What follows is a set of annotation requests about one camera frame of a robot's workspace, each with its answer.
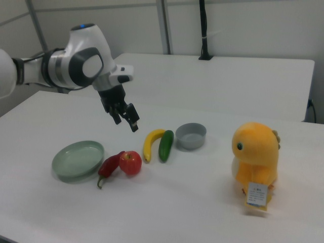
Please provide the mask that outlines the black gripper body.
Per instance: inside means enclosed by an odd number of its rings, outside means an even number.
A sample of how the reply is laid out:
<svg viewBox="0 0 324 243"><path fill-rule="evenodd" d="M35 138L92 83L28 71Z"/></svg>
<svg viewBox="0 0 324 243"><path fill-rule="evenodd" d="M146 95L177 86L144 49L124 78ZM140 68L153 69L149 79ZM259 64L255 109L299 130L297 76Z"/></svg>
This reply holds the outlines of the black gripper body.
<svg viewBox="0 0 324 243"><path fill-rule="evenodd" d="M110 115L110 109L113 108L119 112L120 118L124 118L124 108L126 106L124 98L126 93L121 84L105 91L99 91L98 93L106 113Z"/></svg>

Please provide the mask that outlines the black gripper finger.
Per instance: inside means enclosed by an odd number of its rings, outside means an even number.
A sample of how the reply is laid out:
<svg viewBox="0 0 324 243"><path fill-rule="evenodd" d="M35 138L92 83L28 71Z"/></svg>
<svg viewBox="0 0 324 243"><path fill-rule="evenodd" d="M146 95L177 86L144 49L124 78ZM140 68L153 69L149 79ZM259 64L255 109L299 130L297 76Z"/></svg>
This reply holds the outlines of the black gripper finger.
<svg viewBox="0 0 324 243"><path fill-rule="evenodd" d="M139 115L136 111L135 106L130 103L127 104L124 108L124 118L130 125L132 132L136 132L138 130L137 121L140 119Z"/></svg>
<svg viewBox="0 0 324 243"><path fill-rule="evenodd" d="M120 124L122 122L119 112L116 109L111 108L110 109L110 115L113 118L116 125Z"/></svg>

